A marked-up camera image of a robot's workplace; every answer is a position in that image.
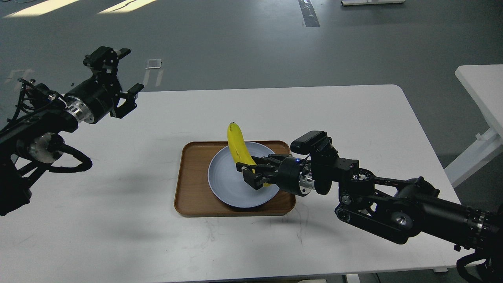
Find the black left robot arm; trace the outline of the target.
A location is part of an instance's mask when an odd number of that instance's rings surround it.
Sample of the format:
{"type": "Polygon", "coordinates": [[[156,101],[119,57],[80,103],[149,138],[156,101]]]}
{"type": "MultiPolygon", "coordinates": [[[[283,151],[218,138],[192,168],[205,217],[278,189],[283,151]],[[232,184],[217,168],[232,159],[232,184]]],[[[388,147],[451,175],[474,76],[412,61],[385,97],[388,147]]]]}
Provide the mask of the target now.
{"type": "Polygon", "coordinates": [[[101,46],[86,55],[83,65],[91,77],[65,95],[34,79],[18,79],[15,114],[1,130],[2,216],[29,204],[31,187],[45,172],[78,173],[92,167],[92,160],[66,144],[60,133],[72,133],[82,122],[96,124],[106,115],[124,118],[137,107],[143,84],[123,92],[117,77],[120,60],[130,53],[128,48],[101,46]]]}

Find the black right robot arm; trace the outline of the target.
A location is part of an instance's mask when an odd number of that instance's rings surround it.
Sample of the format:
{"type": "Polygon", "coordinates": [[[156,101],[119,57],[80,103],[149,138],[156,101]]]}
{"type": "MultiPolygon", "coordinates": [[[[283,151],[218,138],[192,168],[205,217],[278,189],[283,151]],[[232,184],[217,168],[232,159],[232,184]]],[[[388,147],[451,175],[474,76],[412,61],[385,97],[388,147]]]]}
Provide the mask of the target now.
{"type": "Polygon", "coordinates": [[[338,183],[339,220],[397,244],[427,233],[473,249],[456,262],[458,274],[469,283],[502,282],[502,210],[491,213],[438,197],[439,190],[423,177],[397,180],[375,176],[358,160],[343,159],[323,131],[311,131],[291,143],[294,153],[251,156],[244,142],[230,145],[244,181],[258,190],[275,184],[282,191],[305,196],[314,190],[327,195],[338,183]]]}

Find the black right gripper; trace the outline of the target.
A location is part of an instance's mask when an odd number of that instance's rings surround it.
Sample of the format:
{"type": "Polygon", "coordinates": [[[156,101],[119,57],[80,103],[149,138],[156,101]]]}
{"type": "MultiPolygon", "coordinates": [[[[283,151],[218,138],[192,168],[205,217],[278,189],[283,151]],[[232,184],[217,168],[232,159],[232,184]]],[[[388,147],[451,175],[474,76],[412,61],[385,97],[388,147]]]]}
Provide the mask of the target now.
{"type": "Polygon", "coordinates": [[[244,182],[259,190],[277,185],[281,191],[304,197],[314,188],[311,163],[295,158],[291,154],[269,154],[252,156],[255,164],[237,162],[237,172],[241,172],[244,182]]]}

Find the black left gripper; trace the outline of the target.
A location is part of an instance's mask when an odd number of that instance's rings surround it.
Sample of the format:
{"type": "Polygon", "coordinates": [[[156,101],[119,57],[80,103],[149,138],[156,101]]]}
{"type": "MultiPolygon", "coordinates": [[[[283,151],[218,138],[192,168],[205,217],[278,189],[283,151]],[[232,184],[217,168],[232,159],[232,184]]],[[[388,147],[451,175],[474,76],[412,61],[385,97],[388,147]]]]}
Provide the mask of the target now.
{"type": "Polygon", "coordinates": [[[84,57],[83,65],[90,69],[91,77],[64,96],[68,103],[66,111],[77,123],[96,124],[109,112],[111,117],[122,119],[136,109],[136,99],[145,86],[137,83],[124,93],[117,77],[119,61],[128,54],[131,54],[129,48],[114,50],[100,46],[84,57]]]}

